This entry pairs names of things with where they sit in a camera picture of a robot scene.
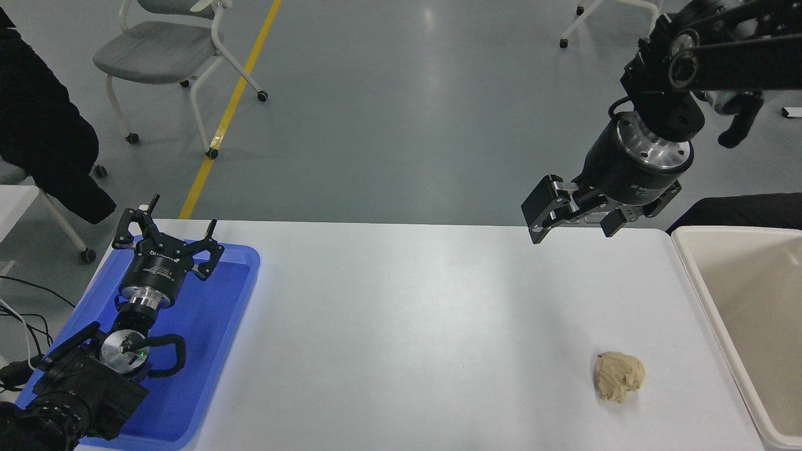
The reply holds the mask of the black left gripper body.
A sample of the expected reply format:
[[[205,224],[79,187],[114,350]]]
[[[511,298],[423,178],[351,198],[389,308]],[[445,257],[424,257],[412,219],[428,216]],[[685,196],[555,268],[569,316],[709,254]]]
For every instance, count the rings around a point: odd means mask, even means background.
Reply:
[[[194,261],[191,256],[175,256],[170,251],[168,246],[159,248],[151,242],[137,242],[118,292],[132,297],[135,291],[154,289],[163,297],[177,297]]]

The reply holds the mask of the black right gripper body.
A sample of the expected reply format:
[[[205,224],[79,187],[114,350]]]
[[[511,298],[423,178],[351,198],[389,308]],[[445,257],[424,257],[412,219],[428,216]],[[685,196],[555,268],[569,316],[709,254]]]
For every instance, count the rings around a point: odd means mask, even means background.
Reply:
[[[591,146],[580,189],[625,205],[647,205],[690,168],[690,142],[675,143],[641,122],[610,122]]]

